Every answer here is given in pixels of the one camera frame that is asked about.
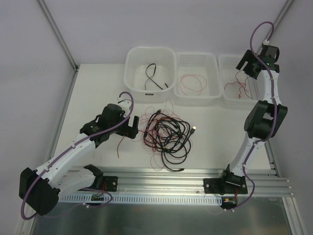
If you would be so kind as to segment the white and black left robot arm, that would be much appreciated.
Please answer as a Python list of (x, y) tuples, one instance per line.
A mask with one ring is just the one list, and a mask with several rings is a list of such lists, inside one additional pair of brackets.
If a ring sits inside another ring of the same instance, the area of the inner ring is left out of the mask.
[(104, 175), (96, 166), (88, 164), (69, 176), (67, 172), (82, 158), (92, 156), (111, 135), (134, 139), (138, 134), (139, 117), (134, 116), (133, 124), (129, 126), (133, 109), (134, 103), (124, 99), (117, 104), (108, 104), (102, 114), (83, 125), (62, 153), (34, 170), (24, 169), (19, 185), (22, 218), (34, 218), (34, 215), (26, 216), (26, 205), (34, 210), (35, 215), (43, 216), (51, 212), (60, 199), (75, 191), (82, 189), (105, 193)]

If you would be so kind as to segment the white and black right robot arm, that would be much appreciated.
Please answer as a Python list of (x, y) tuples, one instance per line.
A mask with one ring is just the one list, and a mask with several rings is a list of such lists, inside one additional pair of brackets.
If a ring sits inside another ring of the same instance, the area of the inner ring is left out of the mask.
[(259, 100), (245, 120), (242, 146), (219, 178), (221, 195), (247, 193), (246, 174), (255, 152), (276, 135), (287, 115), (278, 94), (279, 55), (279, 48), (270, 45), (263, 45), (259, 54), (248, 49), (236, 67), (259, 83)]

